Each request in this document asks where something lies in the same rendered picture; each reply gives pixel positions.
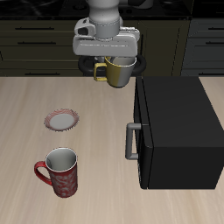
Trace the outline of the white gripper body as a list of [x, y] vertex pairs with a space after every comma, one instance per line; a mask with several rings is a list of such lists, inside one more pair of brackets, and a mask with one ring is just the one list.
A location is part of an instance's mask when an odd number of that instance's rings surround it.
[[81, 56], [136, 57], [140, 31], [135, 27], [122, 27], [110, 40], [75, 35], [73, 52]]

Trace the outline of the red patterned mug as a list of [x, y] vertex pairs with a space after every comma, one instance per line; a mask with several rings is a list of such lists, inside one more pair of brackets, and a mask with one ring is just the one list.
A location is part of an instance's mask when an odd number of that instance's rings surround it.
[[58, 197], [71, 197], [78, 189], [77, 155], [70, 148], [53, 149], [34, 165], [34, 172]]

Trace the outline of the red rimmed white plate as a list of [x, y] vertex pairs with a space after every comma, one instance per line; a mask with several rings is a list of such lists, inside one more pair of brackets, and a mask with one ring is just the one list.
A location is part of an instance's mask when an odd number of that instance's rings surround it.
[[61, 108], [49, 113], [44, 125], [55, 132], [68, 131], [75, 127], [80, 120], [79, 115], [69, 108]]

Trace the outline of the white and yellow mug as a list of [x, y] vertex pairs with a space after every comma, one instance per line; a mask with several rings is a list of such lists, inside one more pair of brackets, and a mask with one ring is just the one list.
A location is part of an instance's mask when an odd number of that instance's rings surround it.
[[[102, 63], [94, 65], [94, 79], [106, 81], [113, 88], [123, 88], [128, 84], [136, 63], [136, 57], [105, 57]], [[99, 67], [105, 68], [105, 77], [96, 76]]]

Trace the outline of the dark kitchen cupboards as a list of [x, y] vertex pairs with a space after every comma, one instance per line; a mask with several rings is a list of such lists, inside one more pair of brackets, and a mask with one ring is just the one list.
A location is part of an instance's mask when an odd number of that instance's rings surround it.
[[[145, 76], [224, 76], [224, 0], [119, 0]], [[0, 76], [78, 76], [74, 27], [88, 0], [0, 0]]]

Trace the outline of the black microwave oven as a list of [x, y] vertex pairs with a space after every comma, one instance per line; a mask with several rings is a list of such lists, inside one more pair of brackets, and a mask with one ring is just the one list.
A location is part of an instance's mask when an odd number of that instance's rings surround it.
[[197, 77], [137, 77], [125, 157], [143, 189], [214, 189], [224, 168], [224, 129]]

